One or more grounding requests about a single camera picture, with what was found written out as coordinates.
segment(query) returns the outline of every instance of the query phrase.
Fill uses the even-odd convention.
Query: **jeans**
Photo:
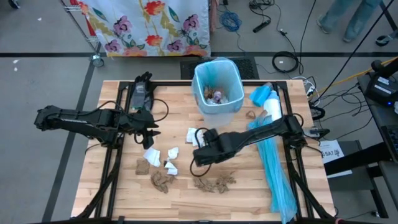
[[[344,38],[349,40],[357,38],[381,1],[382,0],[362,0],[348,24]],[[322,28],[327,32],[331,32],[336,26],[338,19],[346,12],[352,3],[354,3],[353,0],[335,0],[326,15],[319,20]]]

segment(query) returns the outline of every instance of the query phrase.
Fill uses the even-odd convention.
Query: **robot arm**
[[[297,118],[287,115],[271,124],[243,133],[230,132],[219,135],[216,129],[206,131],[203,134],[206,145],[194,150],[193,157],[197,166],[223,162],[234,157],[244,146],[276,135],[285,137],[293,147],[307,145]]]
[[[102,146],[117,148],[121,133],[142,135],[144,149],[153,145],[153,136],[158,131],[147,128],[158,128],[154,118],[147,110],[127,114],[121,110],[95,109],[90,112],[65,110],[56,106],[46,106],[38,110],[35,123],[42,131],[64,129],[80,133],[88,138],[96,138]]]

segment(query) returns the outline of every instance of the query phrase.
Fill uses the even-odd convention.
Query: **flower pattern curtain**
[[[210,56],[208,0],[81,0],[109,57]]]

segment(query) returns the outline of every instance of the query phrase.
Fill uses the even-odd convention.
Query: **trash can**
[[[208,104],[204,96],[206,87],[222,89],[228,102]],[[192,80],[192,93],[207,127],[217,128],[229,124],[234,114],[241,109],[244,98],[237,66],[227,58],[218,58],[198,65]]]

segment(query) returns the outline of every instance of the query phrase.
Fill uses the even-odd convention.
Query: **gray floor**
[[[272,23],[257,34],[252,33],[261,18],[255,16],[247,7],[248,1],[229,0],[228,9],[239,14],[243,21],[239,33],[239,45],[248,52],[291,51],[291,46],[276,31],[279,11],[276,7],[267,10]],[[63,12],[59,2],[54,0],[28,1],[20,0],[22,8],[15,11],[7,1],[0,1],[0,53],[21,52],[90,52],[89,46]],[[280,28],[288,32],[289,38],[299,49],[300,38],[312,1],[276,0],[282,9]],[[353,7],[341,20],[341,25],[334,33],[325,35],[315,23],[319,14],[328,9],[330,3],[318,1],[314,8],[307,32],[303,41],[303,52],[351,52],[359,40],[346,44],[341,41],[348,19],[354,13]],[[393,3],[391,12],[398,9]],[[368,27],[376,20],[380,9],[373,14]],[[84,25],[79,13],[78,21]],[[380,48],[374,39],[391,32],[387,20],[383,17],[358,52],[398,52],[396,41],[387,47]],[[211,47],[214,52],[239,52],[236,46],[238,36],[224,29],[218,29],[211,36]],[[145,71],[154,74],[153,79],[179,79],[181,60],[192,58],[105,58],[105,66],[96,68],[85,98],[85,110],[92,110],[98,101],[103,80],[132,80]],[[373,60],[387,60],[387,57],[353,58],[341,74],[341,78],[361,72],[370,67]],[[317,86],[323,88],[333,79],[346,57],[313,58],[305,57],[304,76],[314,76]],[[273,72],[270,57],[256,57],[256,62]],[[62,108],[75,108],[87,73],[89,61],[81,58],[0,58],[0,99],[2,144],[0,147],[0,223],[40,222],[49,199],[53,180],[57,172],[63,147],[67,138],[65,131],[41,132],[33,125],[36,110],[46,105]],[[258,67],[261,79],[286,79],[283,74],[268,74]],[[292,72],[291,77],[298,75]],[[333,87],[329,93],[348,89],[355,80]],[[349,111],[355,108],[341,100],[336,100],[327,107],[327,116]],[[370,113],[363,112],[356,117],[347,114],[322,123],[331,129],[328,138],[333,139],[356,127],[363,126],[370,118]],[[366,128],[345,136],[341,140],[359,139],[362,147],[381,141],[373,121]],[[84,149],[87,140],[77,136],[73,143],[63,184],[52,220],[63,220],[70,216],[74,196],[84,160]],[[386,184],[382,179],[376,180],[381,189],[384,203],[389,212],[389,219],[377,219],[370,214],[355,218],[368,222],[395,223],[398,219],[397,209],[389,198]],[[348,218],[375,209],[369,192],[332,192],[333,200],[339,209],[340,217]]]

